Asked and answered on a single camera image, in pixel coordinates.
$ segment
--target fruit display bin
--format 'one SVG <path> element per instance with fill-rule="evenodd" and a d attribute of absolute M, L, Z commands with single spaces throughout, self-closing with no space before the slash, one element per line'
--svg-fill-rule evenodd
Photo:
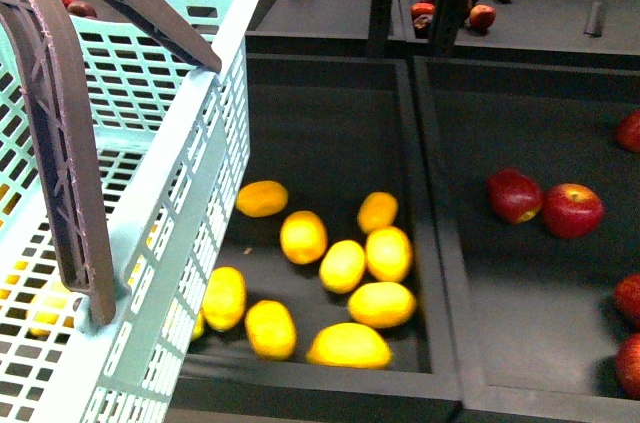
<path fill-rule="evenodd" d="M 207 39 L 219 73 L 180 62 L 130 23 L 71 17 L 126 288 L 106 326 L 81 312 L 86 299 L 76 307 L 80 294 L 34 299 L 60 276 L 20 76 L 0 32 L 2 421 L 155 423 L 168 408 L 249 156 L 244 29 L 257 0 L 166 1 L 192 25 L 215 27 Z M 215 17 L 193 11 L 202 8 Z"/>
<path fill-rule="evenodd" d="M 640 269 L 640 165 L 613 131 L 638 108 L 640 73 L 414 62 L 465 408 L 455 421 L 636 421 L 613 364 L 632 330 L 612 294 Z M 591 188 L 602 223 L 561 240 L 539 215 L 501 222 L 486 179 L 509 166 L 543 190 Z"/>
<path fill-rule="evenodd" d="M 447 421 L 460 395 L 405 63 L 250 55 L 247 68 L 252 154 L 244 182 L 279 181 L 289 203 L 267 218 L 234 212 L 217 264 L 244 274 L 247 307 L 261 299 L 284 303 L 298 344 L 289 361 L 263 361 L 242 322 L 226 333 L 211 331 L 191 345 L 172 406 L 315 421 L 397 422 L 417 415 Z M 394 352 L 385 370 L 307 364 L 316 333 L 350 321 L 349 294 L 324 289 L 319 263 L 286 259 L 282 222 L 293 211 L 312 210 L 323 219 L 329 244 L 364 243 L 356 214 L 378 190 L 399 200 L 395 224 L 417 255 L 405 283 L 419 310 L 403 326 L 381 330 Z"/>
<path fill-rule="evenodd" d="M 408 16 L 418 1 L 400 0 L 400 7 L 407 41 L 424 43 L 415 38 Z M 601 37 L 584 34 L 594 2 L 604 2 Z M 635 31 L 640 0 L 512 0 L 509 4 L 479 0 L 478 4 L 495 7 L 495 23 L 486 35 L 468 24 L 460 28 L 457 47 L 475 48 L 475 53 L 514 49 L 632 56 L 640 52 L 640 35 Z"/>
<path fill-rule="evenodd" d="M 366 40 L 371 0 L 260 0 L 248 35 Z M 403 39 L 393 0 L 390 39 Z"/>

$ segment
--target basket grid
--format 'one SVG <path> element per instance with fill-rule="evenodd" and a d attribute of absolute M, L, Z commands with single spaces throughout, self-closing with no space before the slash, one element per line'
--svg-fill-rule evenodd
<path fill-rule="evenodd" d="M 202 4 L 205 0 L 167 1 L 211 42 L 233 0 L 206 0 L 215 5 Z M 127 214 L 119 206 L 121 198 L 130 185 L 144 181 L 140 175 L 152 174 L 153 165 L 144 165 L 145 157 L 159 139 L 156 134 L 173 110 L 176 95 L 184 90 L 185 77 L 191 78 L 192 67 L 130 24 L 72 19 L 85 62 L 105 209 L 117 228 L 121 215 Z M 5 51 L 9 45 L 0 41 L 0 47 Z M 32 303 L 36 295 L 45 299 L 42 288 L 58 281 L 59 274 L 44 205 L 37 201 L 41 199 L 37 165 L 17 68 L 12 58 L 0 59 L 0 226 L 5 226 L 0 228 L 0 239 L 18 234 L 27 223 L 30 228 L 24 242 L 9 246 L 12 261 L 7 265 L 15 268 L 7 268 L 0 277 L 0 421 L 47 421 L 51 414 L 43 408 L 55 404 L 56 395 L 68 393 L 60 381 L 69 378 L 76 383 L 75 393 L 83 394 L 79 401 L 68 401 L 79 416 L 74 421 L 156 423 L 163 419 L 249 157 L 243 41 L 235 51 L 224 78 L 214 77 L 217 85 L 198 86 L 201 80 L 190 79 L 191 88 L 208 88 L 208 93 L 204 101 L 199 101 L 202 96 L 192 98 L 200 105 L 189 127 L 192 131 L 186 141 L 182 136 L 175 141 L 173 156 L 167 160 L 171 164 L 155 180 L 163 185 L 155 185 L 162 191 L 156 205 L 152 206 L 154 193 L 145 210 L 149 218 L 143 221 L 142 233 L 128 236 L 129 246 L 122 247 L 127 248 L 127 256 L 121 260 L 126 261 L 118 260 L 116 271 L 128 276 L 131 298 L 128 306 L 119 307 L 119 326 L 111 327 L 108 346 L 100 347 L 100 358 L 84 382 L 66 376 L 67 370 L 82 376 L 85 368 L 71 361 L 73 355 L 66 354 L 65 348 L 94 348 L 91 338 L 65 326 L 73 321 L 79 295 L 72 293 L 55 309 L 41 301 Z M 169 143 L 170 134 L 164 132 L 161 140 Z M 156 305 L 158 294 L 166 295 L 162 305 Z M 155 313 L 149 311 L 153 306 L 158 308 Z M 54 314 L 54 322 L 36 320 L 35 315 L 45 309 Z M 36 337 L 32 329 L 46 332 Z M 143 329 L 147 333 L 143 340 L 147 339 L 140 343 Z M 136 345 L 127 345 L 130 341 Z M 135 352 L 136 346 L 144 347 L 142 354 Z"/>

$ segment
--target yellow lemon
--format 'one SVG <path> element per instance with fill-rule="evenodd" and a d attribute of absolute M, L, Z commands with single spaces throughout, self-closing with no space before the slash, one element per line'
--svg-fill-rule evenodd
<path fill-rule="evenodd" d="M 311 211 L 291 213 L 280 229 L 280 246 L 292 263 L 307 265 L 317 261 L 327 249 L 327 230 Z"/>
<path fill-rule="evenodd" d="M 347 302 L 351 318 L 371 328 L 393 328 L 406 323 L 418 306 L 415 296 L 400 283 L 367 283 Z"/>
<path fill-rule="evenodd" d="M 367 235 L 377 228 L 391 226 L 398 213 L 398 200 L 390 193 L 374 191 L 367 195 L 358 211 L 358 226 Z"/>
<path fill-rule="evenodd" d="M 275 215 L 289 201 L 287 189 L 277 181 L 263 180 L 243 186 L 236 198 L 236 208 L 253 218 Z"/>
<path fill-rule="evenodd" d="M 202 313 L 209 326 L 216 331 L 228 331 L 236 326 L 247 303 L 244 276 L 235 268 L 216 268 L 202 300 Z"/>
<path fill-rule="evenodd" d="M 286 360 L 296 348 L 296 326 L 279 301 L 261 300 L 253 305 L 244 326 L 251 348 L 263 360 Z"/>
<path fill-rule="evenodd" d="M 367 268 L 379 281 L 400 283 L 413 258 L 409 238 L 400 228 L 386 226 L 369 234 L 365 244 Z"/>
<path fill-rule="evenodd" d="M 60 281 L 53 281 L 45 284 L 42 289 L 31 299 L 32 305 L 40 305 L 37 310 L 27 310 L 27 319 L 45 325 L 55 325 L 60 317 L 60 310 L 65 309 L 68 304 L 72 303 L 75 297 Z M 68 316 L 63 322 L 63 326 L 73 328 L 73 317 Z M 51 333 L 49 330 L 41 328 L 30 328 L 29 332 L 33 336 L 47 336 Z"/>
<path fill-rule="evenodd" d="M 382 369 L 393 354 L 378 332 L 359 323 L 338 323 L 321 330 L 307 352 L 316 365 Z"/>
<path fill-rule="evenodd" d="M 320 280 L 334 293 L 348 293 L 364 276 L 364 249 L 353 240 L 334 243 L 320 263 Z"/>
<path fill-rule="evenodd" d="M 22 270 L 25 270 L 26 268 L 27 268 L 26 261 L 16 261 L 16 264 L 13 265 L 13 269 L 17 270 L 18 273 Z M 17 274 L 16 272 L 13 272 L 7 275 L 7 278 L 4 280 L 4 282 L 7 285 L 15 285 L 19 280 L 20 280 L 20 275 Z M 11 290 L 0 288 L 0 300 L 6 300 L 7 298 L 9 298 L 10 294 L 11 294 Z"/>
<path fill-rule="evenodd" d="M 196 316 L 196 323 L 193 326 L 193 331 L 191 332 L 191 341 L 196 341 L 202 335 L 204 335 L 204 330 L 206 329 L 206 322 L 204 321 L 204 315 L 202 311 L 198 312 L 198 316 Z"/>

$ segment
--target display shelf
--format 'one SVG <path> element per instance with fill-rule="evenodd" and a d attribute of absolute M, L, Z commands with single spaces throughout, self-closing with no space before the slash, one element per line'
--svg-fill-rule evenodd
<path fill-rule="evenodd" d="M 415 75 L 465 411 L 456 422 L 628 423 L 613 358 L 632 329 L 614 309 L 638 271 L 638 157 L 617 123 L 640 73 L 416 58 Z M 544 190 L 580 183 L 603 200 L 599 228 L 551 236 L 510 226 L 486 178 L 514 166 Z"/>
<path fill-rule="evenodd" d="M 391 60 L 264 55 L 248 60 L 252 153 L 245 182 L 275 179 L 288 188 L 274 217 L 232 216 L 218 266 L 245 275 L 248 304 L 282 301 L 298 330 L 287 362 L 259 360 L 242 323 L 192 344 L 173 406 L 317 421 L 447 421 L 459 409 L 449 323 L 426 175 L 406 66 Z M 406 284 L 420 310 L 383 331 L 394 352 L 387 370 L 310 365 L 305 353 L 322 328 L 349 321 L 348 295 L 322 287 L 318 264 L 300 267 L 279 247 L 284 218 L 317 212 L 330 243 L 364 242 L 358 207 L 371 191 L 396 195 L 395 224 L 416 251 Z"/>
<path fill-rule="evenodd" d="M 366 39 L 371 0 L 261 0 L 248 35 Z M 404 39 L 393 1 L 390 39 Z"/>
<path fill-rule="evenodd" d="M 425 44 L 413 34 L 409 8 L 419 0 L 400 0 L 407 41 Z M 585 24 L 594 2 L 604 2 L 605 18 L 602 37 L 584 34 Z M 640 34 L 635 31 L 635 19 L 640 11 L 640 0 L 512 0 L 500 4 L 496 0 L 480 0 L 494 6 L 496 21 L 486 35 L 478 34 L 468 25 L 460 28 L 456 39 L 455 56 L 490 58 L 520 52 L 563 53 L 581 55 L 573 57 L 585 64 L 611 55 L 612 61 L 633 60 L 640 55 Z"/>

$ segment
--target shopping basket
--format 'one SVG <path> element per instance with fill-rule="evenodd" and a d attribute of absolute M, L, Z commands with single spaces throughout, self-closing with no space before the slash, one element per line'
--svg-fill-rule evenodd
<path fill-rule="evenodd" d="M 104 326 L 86 297 L 46 304 L 58 262 L 0 30 L 0 421 L 159 422 L 167 411 L 249 157 L 244 32 L 258 0 L 166 1 L 204 29 L 219 72 L 133 24 L 72 17 L 125 289 Z"/>

